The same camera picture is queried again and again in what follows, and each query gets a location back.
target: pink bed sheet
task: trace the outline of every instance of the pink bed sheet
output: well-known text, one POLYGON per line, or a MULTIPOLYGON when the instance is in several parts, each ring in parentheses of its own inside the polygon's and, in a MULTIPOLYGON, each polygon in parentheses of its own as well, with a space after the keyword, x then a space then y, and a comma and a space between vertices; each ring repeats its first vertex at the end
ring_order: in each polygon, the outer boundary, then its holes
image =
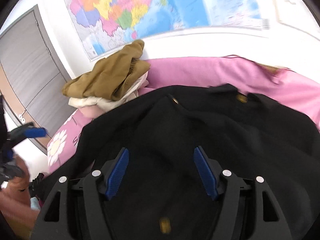
POLYGON ((139 89, 139 95, 171 85, 209 87, 229 83, 243 94, 263 94, 305 113, 320 128, 320 84, 290 69, 271 73, 255 62, 235 56, 161 58, 148 62, 149 84, 139 89))

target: white garment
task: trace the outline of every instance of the white garment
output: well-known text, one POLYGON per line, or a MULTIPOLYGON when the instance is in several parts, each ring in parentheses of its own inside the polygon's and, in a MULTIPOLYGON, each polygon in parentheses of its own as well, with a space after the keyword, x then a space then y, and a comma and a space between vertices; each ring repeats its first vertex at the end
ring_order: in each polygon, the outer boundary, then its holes
POLYGON ((81 108, 85 106, 97 105, 103 111, 108 112, 132 99, 138 97, 138 89, 148 84, 147 81, 148 72, 139 77, 136 82, 129 88, 127 93, 118 101, 112 101, 105 98, 87 97, 87 98, 70 98, 69 105, 75 108, 81 108))

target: orange province on map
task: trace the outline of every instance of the orange province on map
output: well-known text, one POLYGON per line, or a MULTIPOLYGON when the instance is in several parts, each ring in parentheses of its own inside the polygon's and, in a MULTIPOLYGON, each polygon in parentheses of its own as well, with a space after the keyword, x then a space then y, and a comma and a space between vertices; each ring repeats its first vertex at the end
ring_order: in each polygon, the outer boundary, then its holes
POLYGON ((84 27, 95 26, 101 20, 103 30, 113 36, 121 27, 133 28, 148 12, 151 0, 72 0, 71 12, 77 23, 84 27))

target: black cloth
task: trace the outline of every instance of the black cloth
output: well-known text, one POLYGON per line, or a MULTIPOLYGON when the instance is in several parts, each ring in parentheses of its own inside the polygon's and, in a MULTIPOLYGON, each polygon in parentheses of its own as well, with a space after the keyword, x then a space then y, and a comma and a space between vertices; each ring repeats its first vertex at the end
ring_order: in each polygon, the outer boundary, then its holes
POLYGON ((237 176, 262 176, 275 194, 293 239, 320 212, 320 135, 305 115, 260 94, 237 100, 229 84, 171 86, 132 100, 86 125, 75 155, 37 189, 45 199, 60 176, 75 178, 127 147, 130 160, 117 195, 105 203, 118 240, 208 239, 218 204, 206 194, 193 151, 237 176), (168 217, 164 235, 159 219, 168 217))

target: gold button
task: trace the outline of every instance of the gold button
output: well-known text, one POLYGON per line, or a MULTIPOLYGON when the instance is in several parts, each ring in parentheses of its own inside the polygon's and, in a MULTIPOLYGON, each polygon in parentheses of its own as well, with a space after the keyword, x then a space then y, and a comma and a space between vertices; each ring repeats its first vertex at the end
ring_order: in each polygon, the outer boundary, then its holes
POLYGON ((238 94, 236 98, 241 102, 241 103, 246 103, 248 102, 248 98, 245 95, 238 94))
POLYGON ((169 218, 160 218, 160 230, 163 234, 170 234, 171 225, 169 218))

